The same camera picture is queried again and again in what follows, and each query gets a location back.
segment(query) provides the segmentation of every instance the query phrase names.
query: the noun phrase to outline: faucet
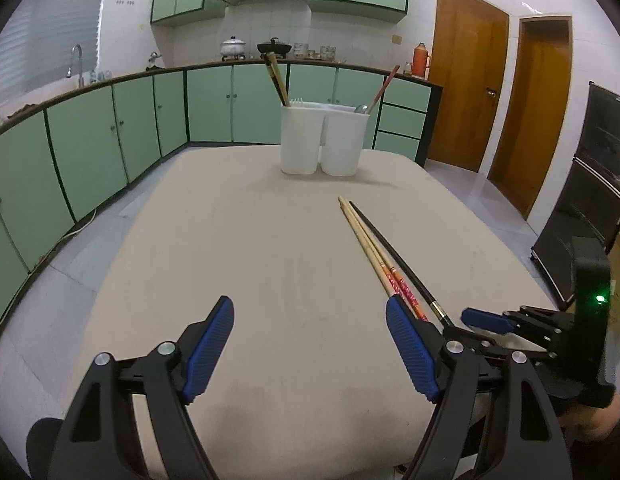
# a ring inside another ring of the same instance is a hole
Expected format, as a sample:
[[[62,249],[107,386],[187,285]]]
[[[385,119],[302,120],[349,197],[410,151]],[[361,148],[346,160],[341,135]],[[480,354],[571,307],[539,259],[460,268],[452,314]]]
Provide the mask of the faucet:
[[[76,44],[72,47],[72,57],[70,58],[70,67],[68,68],[68,74],[66,74],[66,79],[72,77],[72,62],[74,61],[74,51],[79,50],[79,88],[84,87],[84,53],[81,50],[81,45]]]

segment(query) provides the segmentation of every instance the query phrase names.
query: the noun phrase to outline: drawer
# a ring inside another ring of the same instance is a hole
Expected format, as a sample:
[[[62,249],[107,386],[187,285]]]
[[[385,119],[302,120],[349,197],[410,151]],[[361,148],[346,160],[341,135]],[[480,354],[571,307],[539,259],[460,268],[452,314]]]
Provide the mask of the drawer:
[[[429,86],[404,79],[393,79],[385,91],[383,102],[425,112],[429,103],[430,91]]]
[[[417,158],[417,151],[419,150],[419,140],[377,132],[375,150],[398,153],[399,155],[405,155],[410,160],[415,160]]]
[[[426,115],[405,108],[383,105],[379,130],[420,139]]]

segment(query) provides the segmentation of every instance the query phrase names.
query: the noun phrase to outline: window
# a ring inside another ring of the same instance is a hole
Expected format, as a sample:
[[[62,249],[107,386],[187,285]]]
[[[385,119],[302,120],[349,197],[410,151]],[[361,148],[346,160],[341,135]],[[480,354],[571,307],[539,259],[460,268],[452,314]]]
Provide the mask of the window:
[[[84,72],[93,69],[100,6],[101,0],[22,0],[0,34],[0,103],[64,78],[77,43]]]

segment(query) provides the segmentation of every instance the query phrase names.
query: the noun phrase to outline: door frame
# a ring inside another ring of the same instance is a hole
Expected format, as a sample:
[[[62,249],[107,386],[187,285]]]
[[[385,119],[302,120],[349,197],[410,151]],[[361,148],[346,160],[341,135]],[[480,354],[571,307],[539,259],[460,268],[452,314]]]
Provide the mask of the door frame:
[[[521,51],[522,51],[522,46],[523,46],[523,27],[525,27],[526,23],[530,23],[530,22],[567,22],[568,23],[568,45],[570,47],[570,52],[571,52],[571,56],[570,56],[570,85],[568,86],[568,99],[565,103],[565,110],[563,110],[563,119],[561,121],[561,130],[563,130],[563,124],[565,124],[565,114],[568,111],[568,104],[570,103],[570,90],[571,90],[571,83],[572,83],[572,72],[573,72],[573,63],[574,63],[574,36],[573,36],[573,24],[572,24],[572,16],[569,14],[542,14],[539,16],[528,16],[526,18],[519,18],[519,24],[518,24],[518,44],[516,46],[516,62],[514,64],[514,78],[512,80],[512,88],[510,88],[510,95],[509,95],[509,100],[507,102],[507,112],[506,112],[506,117],[503,123],[503,127],[501,128],[501,132],[500,135],[498,137],[498,144],[496,146],[496,151],[494,152],[494,157],[492,158],[491,164],[490,164],[490,171],[488,172],[488,180],[494,184],[494,172],[496,171],[496,160],[498,158],[498,154],[501,151],[501,149],[503,148],[503,142],[504,142],[504,137],[503,137],[503,133],[505,132],[506,126],[507,126],[507,119],[509,117],[509,113],[510,113],[510,107],[512,106],[512,99],[514,97],[514,89],[517,86],[517,83],[520,82],[520,78],[521,78],[521,73],[520,70],[518,70],[518,64],[519,61],[521,59]],[[548,172],[550,171],[550,167],[552,166],[552,160],[554,160],[554,155],[556,155],[556,147],[558,146],[558,141],[560,140],[560,133],[558,133],[558,137],[557,137],[557,142],[556,145],[554,146],[554,153],[552,154],[552,159],[550,160],[550,165],[548,166],[548,169],[545,171],[545,177],[543,179],[543,182],[541,183],[541,187],[539,187],[539,190],[536,194],[536,197],[534,199],[534,201],[528,206],[528,208],[526,209],[525,213],[522,213],[522,216],[524,219],[527,220],[527,218],[529,217],[532,209],[534,208],[534,204],[536,203],[536,200],[539,197],[539,193],[541,192],[541,189],[543,187],[543,184],[545,184],[545,179],[547,178]]]

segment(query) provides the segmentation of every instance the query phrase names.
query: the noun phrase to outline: table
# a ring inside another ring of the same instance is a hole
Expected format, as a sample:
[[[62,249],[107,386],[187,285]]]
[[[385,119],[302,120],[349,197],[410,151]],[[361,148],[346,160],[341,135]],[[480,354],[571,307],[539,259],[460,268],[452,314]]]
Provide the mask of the table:
[[[220,478],[337,478],[407,462],[433,407],[410,382],[385,323],[387,295],[338,195],[375,223],[454,322],[468,306],[552,305],[481,220],[411,160],[366,150],[353,178],[288,176],[279,163],[278,146],[179,156],[101,287],[68,403],[98,352],[145,355],[225,294],[234,330],[207,392],[188,407]],[[135,401],[161,478],[143,408]]]

